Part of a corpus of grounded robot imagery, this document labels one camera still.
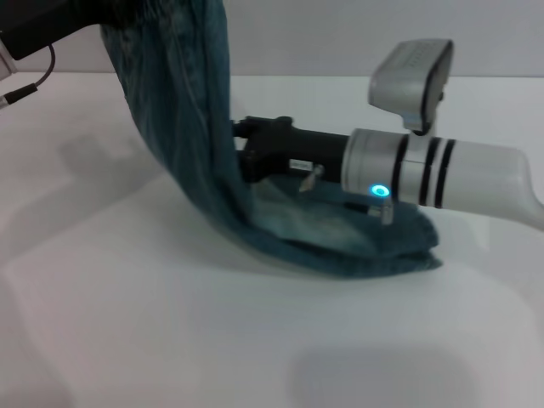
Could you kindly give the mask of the blue denim shorts cartoon print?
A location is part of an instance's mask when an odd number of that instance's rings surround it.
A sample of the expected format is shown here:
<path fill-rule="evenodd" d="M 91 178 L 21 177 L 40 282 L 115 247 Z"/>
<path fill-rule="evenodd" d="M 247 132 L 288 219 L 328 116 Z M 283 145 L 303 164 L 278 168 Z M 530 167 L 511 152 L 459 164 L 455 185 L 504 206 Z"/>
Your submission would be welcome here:
<path fill-rule="evenodd" d="M 439 236 L 410 205 L 385 226 L 362 197 L 333 184 L 298 192 L 293 178 L 246 184 L 230 121 L 223 0 L 99 0 L 101 26 L 139 133 L 192 204 L 236 243 L 347 278 L 437 269 Z"/>

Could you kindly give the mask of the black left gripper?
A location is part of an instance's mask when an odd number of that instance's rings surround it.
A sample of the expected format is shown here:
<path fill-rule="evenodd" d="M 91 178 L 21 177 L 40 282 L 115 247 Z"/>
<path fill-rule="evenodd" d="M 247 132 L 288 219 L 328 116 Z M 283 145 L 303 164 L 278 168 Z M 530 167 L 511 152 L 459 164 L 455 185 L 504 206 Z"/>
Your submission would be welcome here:
<path fill-rule="evenodd" d="M 102 0 L 0 0 L 0 43 L 13 60 L 105 22 Z"/>

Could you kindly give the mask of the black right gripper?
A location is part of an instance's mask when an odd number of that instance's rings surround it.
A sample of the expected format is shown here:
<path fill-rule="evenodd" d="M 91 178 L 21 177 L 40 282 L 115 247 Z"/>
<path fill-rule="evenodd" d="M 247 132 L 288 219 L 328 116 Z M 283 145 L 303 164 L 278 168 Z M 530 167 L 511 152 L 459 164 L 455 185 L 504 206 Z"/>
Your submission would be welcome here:
<path fill-rule="evenodd" d="M 248 116 L 231 125 L 233 136 L 246 141 L 243 150 L 237 151 L 246 183 L 273 175 L 302 177 L 318 165 L 324 168 L 322 178 L 326 182 L 340 182 L 347 135 L 299 129 L 289 116 Z"/>

